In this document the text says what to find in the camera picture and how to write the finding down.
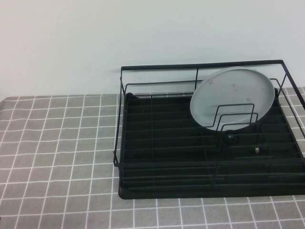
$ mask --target white plate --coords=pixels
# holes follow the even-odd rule
[[[219,122],[220,116],[251,113],[253,106],[221,106],[213,126],[219,105],[254,104],[254,112],[258,113],[259,120],[270,109],[274,94],[271,81],[262,73],[245,67],[226,68],[213,73],[197,87],[191,99],[191,113],[197,123],[210,130],[221,131],[222,127],[223,131],[237,130],[248,126],[242,123],[250,122],[250,114],[225,115]],[[253,115],[252,122],[255,122],[256,116]]]

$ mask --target plate rim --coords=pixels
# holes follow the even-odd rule
[[[256,72],[256,73],[258,73],[258,74],[261,74],[265,79],[267,79],[270,88],[272,87],[272,90],[271,90],[271,91],[273,92],[273,93],[272,93],[272,94],[273,94],[272,97],[273,97],[273,98],[275,97],[274,86],[273,86],[271,80],[270,80],[265,74],[261,73],[260,71],[258,71],[258,70],[256,70],[256,69],[248,68],[248,67],[243,67],[243,66],[235,66],[235,67],[228,67],[228,68],[220,69],[220,70],[218,70],[218,71],[212,73],[211,75],[209,75],[205,80],[203,80],[203,81],[197,86],[196,90],[194,91],[194,93],[193,93],[193,95],[192,95],[192,98],[191,98],[191,101],[190,101],[190,111],[191,111],[191,115],[192,115],[193,119],[195,120],[195,122],[198,123],[200,126],[204,127],[204,126],[201,125],[199,122],[197,122],[197,120],[194,118],[194,115],[193,115],[193,109],[192,109],[192,104],[193,104],[193,103],[192,103],[192,101],[193,101],[194,95],[195,95],[196,93],[198,93],[199,89],[200,89],[201,87],[203,87],[203,85],[204,85],[208,80],[210,80],[211,78],[213,78],[213,77],[215,77],[215,76],[217,76],[217,75],[219,75],[219,74],[221,74],[221,73],[229,72],[229,71],[233,71],[233,70],[247,70],[247,71],[252,71],[252,72]],[[263,113],[263,115],[262,115],[260,118],[262,118],[262,117],[270,110],[270,107],[272,106],[272,104],[273,104],[273,100],[272,100],[271,104],[268,105],[269,108],[266,110],[266,112]],[[245,127],[244,125],[234,125],[234,126],[240,126],[240,128],[234,128],[233,130],[239,130],[239,129],[242,129],[242,128]],[[216,129],[214,129],[214,128],[215,128],[215,125],[214,125],[213,127],[206,127],[206,128],[207,128],[207,129],[210,129],[210,130],[216,131]]]

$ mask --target checkered surface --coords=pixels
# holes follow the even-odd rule
[[[305,110],[286,92],[304,127]],[[13,97],[0,106],[1,229],[305,229],[305,196],[120,199],[118,95]]]

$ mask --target black drip tray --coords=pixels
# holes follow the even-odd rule
[[[216,132],[198,125],[191,96],[127,96],[121,198],[305,194],[303,155],[278,99],[257,123]]]

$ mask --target black dish rack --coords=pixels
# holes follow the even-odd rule
[[[194,83],[200,69],[280,64],[285,76],[268,113],[247,127],[212,131],[197,124],[190,113],[192,93],[127,93],[129,85]],[[128,83],[123,71],[196,69],[193,81]],[[305,194],[305,161],[280,106],[283,94],[296,123],[305,134],[282,90],[288,78],[303,108],[305,101],[282,60],[208,64],[125,66],[121,68],[120,106],[113,163],[119,168],[119,196],[139,198],[248,197]],[[117,158],[123,106],[120,161]]]

